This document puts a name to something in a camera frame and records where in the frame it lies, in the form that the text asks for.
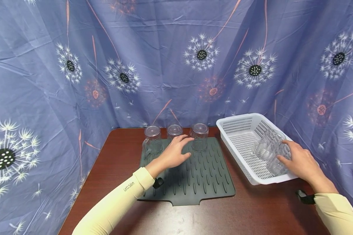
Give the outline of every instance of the left hand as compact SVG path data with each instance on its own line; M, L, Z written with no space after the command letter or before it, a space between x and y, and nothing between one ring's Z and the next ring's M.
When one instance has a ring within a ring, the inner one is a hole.
M182 149L192 140L194 140L194 138L187 138L186 134L174 137L163 153L158 158L152 160L145 168L153 178L156 178L167 168L179 166L191 156L191 153L182 154Z

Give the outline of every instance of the upside-down glass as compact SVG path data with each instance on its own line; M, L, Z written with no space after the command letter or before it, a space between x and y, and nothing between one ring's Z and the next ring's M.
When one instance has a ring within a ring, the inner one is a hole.
M174 137L179 136L183 133L183 129L181 126L177 124L172 124L167 128L167 141L171 143Z
M202 152L207 149L208 146L208 126L203 123L194 124L190 130L190 136L194 138L192 142L192 149L195 152Z
M158 126L148 126L145 129L143 148L146 154L159 154L162 152L161 129Z
M291 160L289 146L287 144L280 144L276 149L276 154L267 162L266 167L274 176L284 175L288 172L286 166L276 158L277 155L284 156L286 159Z
M260 141L254 142L252 151L261 160L268 161L275 156L276 149L284 139L286 137L282 132L268 129L264 132Z

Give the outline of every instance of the wooden table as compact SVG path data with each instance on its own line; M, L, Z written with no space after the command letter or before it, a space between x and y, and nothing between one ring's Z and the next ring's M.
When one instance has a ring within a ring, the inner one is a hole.
M218 128L210 128L209 136L219 139L236 195L203 200L199 206L136 201L111 234L329 235L315 207L303 205L295 196L298 189L312 193L307 183L296 179L252 186L222 142ZM162 129L162 138L166 138L166 129ZM109 134L60 235L71 234L98 201L139 168L143 140L144 129L140 128Z

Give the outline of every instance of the silicone drying mat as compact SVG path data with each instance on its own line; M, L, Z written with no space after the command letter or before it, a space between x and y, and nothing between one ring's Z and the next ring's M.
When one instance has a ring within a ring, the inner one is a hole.
M234 196L235 189L231 180L221 147L215 137L208 138L208 148L197 153L192 150L191 142L182 153L192 156L181 165L169 168L158 177L164 180L159 188L149 188L139 200L169 201L173 206L199 205L203 199ZM162 145L168 142L162 139ZM146 166L158 155L141 155L140 167Z

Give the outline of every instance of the beige arm sleeve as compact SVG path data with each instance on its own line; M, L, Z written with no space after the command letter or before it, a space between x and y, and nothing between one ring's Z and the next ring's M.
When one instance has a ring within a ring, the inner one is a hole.
M331 235L353 235L353 207L346 197L317 193L314 199L318 214Z
M100 200L78 223L72 235L109 235L133 203L154 184L144 168Z

